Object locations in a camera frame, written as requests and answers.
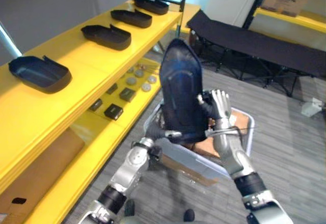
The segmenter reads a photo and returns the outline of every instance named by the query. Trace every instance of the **plastic storage box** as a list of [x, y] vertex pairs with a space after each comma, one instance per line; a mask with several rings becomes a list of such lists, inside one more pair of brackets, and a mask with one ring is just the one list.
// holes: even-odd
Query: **plastic storage box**
[[[161, 105], [164, 103], [162, 100], [154, 109], [153, 113], [147, 118], [144, 123], [144, 130], [146, 131], [149, 123], [156, 115], [156, 113], [161, 109]], [[251, 148], [252, 148], [252, 138], [254, 133], [255, 121], [254, 118], [241, 111], [240, 109], [232, 108], [235, 111], [243, 113], [244, 115], [249, 117], [248, 123], [248, 132], [246, 135], [243, 135], [243, 148], [246, 151], [246, 154], [250, 156]], [[185, 167], [199, 173], [206, 179], [216, 179], [218, 177], [224, 176], [230, 178], [228, 172], [216, 162], [201, 156], [182, 145], [172, 144], [168, 139], [162, 138], [156, 141], [156, 144], [162, 147], [163, 154], [172, 160], [184, 165]]]

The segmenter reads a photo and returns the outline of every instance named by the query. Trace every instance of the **black shoe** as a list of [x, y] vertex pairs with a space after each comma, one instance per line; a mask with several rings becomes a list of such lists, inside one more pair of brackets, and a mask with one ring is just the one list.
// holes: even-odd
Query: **black shoe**
[[134, 216], [134, 201], [128, 200], [124, 206], [124, 216]]
[[195, 212], [193, 209], [187, 209], [183, 215], [183, 221], [194, 221], [195, 220]]

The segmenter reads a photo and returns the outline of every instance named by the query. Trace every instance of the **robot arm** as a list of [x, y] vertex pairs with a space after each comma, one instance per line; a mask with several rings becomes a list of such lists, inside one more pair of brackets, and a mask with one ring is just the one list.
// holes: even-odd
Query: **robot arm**
[[213, 146], [240, 191], [243, 204], [251, 212], [247, 216], [248, 223], [293, 224], [271, 191], [265, 187], [243, 150], [239, 136], [231, 129], [229, 95], [220, 90], [212, 90], [209, 95], [210, 104], [201, 95], [197, 99], [207, 115], [215, 119], [214, 131], [210, 133], [214, 138]]
[[154, 141], [151, 138], [143, 137], [139, 143], [135, 143], [105, 190], [88, 207], [78, 224], [113, 224], [116, 214], [137, 186], [141, 174], [147, 170], [153, 149]]

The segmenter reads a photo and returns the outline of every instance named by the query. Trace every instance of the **yellow shelving unit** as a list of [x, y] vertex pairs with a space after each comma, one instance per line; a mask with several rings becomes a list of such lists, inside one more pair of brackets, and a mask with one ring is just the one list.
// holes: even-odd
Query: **yellow shelving unit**
[[300, 15], [296, 17], [291, 17], [284, 14], [268, 11], [262, 8], [256, 9], [254, 16], [256, 16], [257, 14], [266, 15], [272, 18], [302, 25], [304, 27], [326, 33], [326, 18], [318, 14], [310, 13], [307, 11], [301, 11]]
[[[133, 10], [134, 6], [127, 2], [115, 9]], [[57, 93], [44, 94], [30, 88], [10, 74], [8, 65], [0, 67], [0, 194], [69, 126], [87, 143], [27, 223], [59, 223], [64, 218], [158, 91], [159, 83], [149, 93], [138, 89], [132, 103], [122, 104], [125, 111], [118, 121], [87, 111], [113, 83], [122, 82], [119, 78], [180, 18], [179, 12], [156, 15], [139, 10], [152, 15], [150, 27], [142, 29], [115, 21], [108, 11], [24, 54], [46, 55], [70, 70], [71, 83]], [[86, 40], [80, 31], [85, 25], [110, 23], [131, 33], [127, 49], [116, 51], [100, 46]], [[149, 60], [142, 62], [157, 65]], [[90, 134], [82, 134], [78, 130], [81, 128]]]
[[[169, 10], [179, 11], [180, 6], [177, 4], [170, 4]], [[183, 10], [183, 18], [181, 23], [180, 31], [185, 34], [190, 33], [190, 28], [187, 27], [187, 22], [200, 10], [200, 6], [196, 4], [185, 4]], [[172, 27], [173, 30], [177, 29], [177, 25]]]
[[[159, 67], [158, 63], [148, 59], [141, 59], [140, 62]], [[149, 75], [156, 76], [157, 82], [151, 85], [150, 92], [143, 92], [141, 85]], [[138, 78], [136, 85], [127, 86], [125, 80], [129, 76], [133, 74], [127, 74], [117, 81], [118, 89], [111, 95], [101, 96], [103, 105], [96, 112], [86, 111], [70, 126], [87, 145], [36, 206], [25, 223], [60, 223], [160, 88], [158, 75], [145, 72], [143, 78]], [[119, 98], [119, 93], [125, 87], [136, 91], [136, 96], [130, 103]], [[108, 119], [104, 115], [104, 111], [112, 103], [124, 110], [117, 121]]]

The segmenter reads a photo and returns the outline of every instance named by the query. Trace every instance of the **black plastic tray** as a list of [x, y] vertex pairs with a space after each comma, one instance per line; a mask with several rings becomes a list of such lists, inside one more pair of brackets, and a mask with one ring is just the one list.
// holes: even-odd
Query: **black plastic tray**
[[43, 56], [19, 57], [9, 63], [10, 72], [24, 84], [43, 93], [55, 93], [66, 87], [71, 79], [67, 67]]
[[115, 50], [124, 50], [131, 44], [131, 33], [110, 24], [110, 28], [101, 25], [87, 25], [81, 28], [83, 35], [90, 41]]
[[147, 28], [152, 24], [152, 16], [144, 14], [137, 9], [135, 9], [134, 12], [127, 10], [113, 10], [111, 11], [111, 16], [113, 19], [141, 28]]
[[169, 5], [159, 0], [134, 0], [134, 4], [139, 8], [160, 15], [166, 14], [169, 10]]

